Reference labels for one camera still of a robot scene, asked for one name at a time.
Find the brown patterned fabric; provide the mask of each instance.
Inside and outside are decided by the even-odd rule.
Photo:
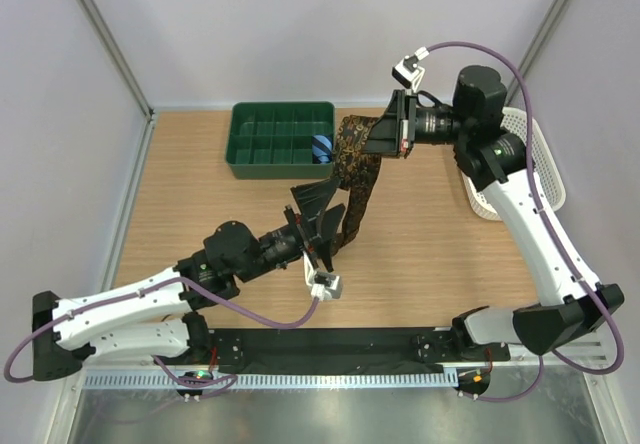
[[[339,177],[340,189],[350,192],[342,232],[333,241],[333,255],[358,235],[367,202],[378,180],[382,156],[362,153],[369,132],[378,120],[378,117],[347,116],[338,128],[333,146],[332,177]]]

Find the white connector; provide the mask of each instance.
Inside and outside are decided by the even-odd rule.
[[[426,47],[421,47],[413,55],[405,56],[394,68],[393,77],[406,89],[416,93],[424,77],[425,70],[418,63],[429,55]]]
[[[304,253],[304,280],[311,297],[321,301],[340,299],[342,295],[342,278],[336,274],[319,271],[313,268],[311,260]]]

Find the green tray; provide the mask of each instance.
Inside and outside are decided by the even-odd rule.
[[[314,164],[311,138],[335,133],[330,102],[241,102],[233,106],[226,160],[238,179],[324,179],[333,163]]]

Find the wooden surface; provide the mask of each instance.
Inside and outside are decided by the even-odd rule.
[[[336,119],[380,113],[342,109]],[[229,122],[229,112],[160,116],[116,285],[173,266],[227,220],[256,236],[284,225],[289,188],[306,181],[236,180],[224,160]],[[346,196],[338,191],[335,201]],[[449,325],[478,306],[535,300],[504,225],[471,210],[450,147],[417,146],[407,160],[383,161],[360,234],[334,266],[342,298],[321,303],[307,327]],[[301,262],[240,288],[234,302],[276,320],[297,320],[310,302]],[[212,326],[259,327],[220,306],[200,312]]]

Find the white basket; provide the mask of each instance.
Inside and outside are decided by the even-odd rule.
[[[513,132],[523,141],[526,140],[527,114],[513,107],[505,107],[503,113],[504,119],[502,120],[502,127]],[[557,211],[564,204],[566,191],[551,151],[549,151],[549,146],[547,146],[547,142],[544,140],[542,131],[538,127],[535,119],[533,120],[533,161],[540,175],[544,195],[547,196],[551,208]],[[498,213],[493,206],[487,202],[484,195],[476,191],[471,179],[463,174],[462,180],[467,189],[467,196],[469,197],[473,211],[483,219],[500,221],[501,219]]]

